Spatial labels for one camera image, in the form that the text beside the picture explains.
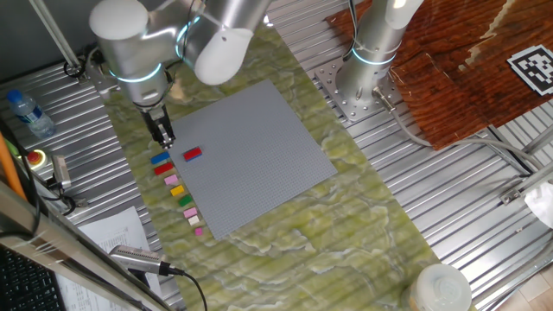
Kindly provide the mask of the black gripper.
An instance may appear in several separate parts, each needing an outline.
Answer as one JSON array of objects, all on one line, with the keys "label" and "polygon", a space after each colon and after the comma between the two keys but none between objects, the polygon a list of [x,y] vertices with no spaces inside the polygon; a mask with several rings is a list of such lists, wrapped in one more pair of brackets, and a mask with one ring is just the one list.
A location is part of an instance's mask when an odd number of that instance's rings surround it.
[{"label": "black gripper", "polygon": [[153,106],[137,105],[137,109],[140,111],[153,140],[159,142],[162,148],[170,149],[174,144],[175,135],[166,105],[164,103]]}]

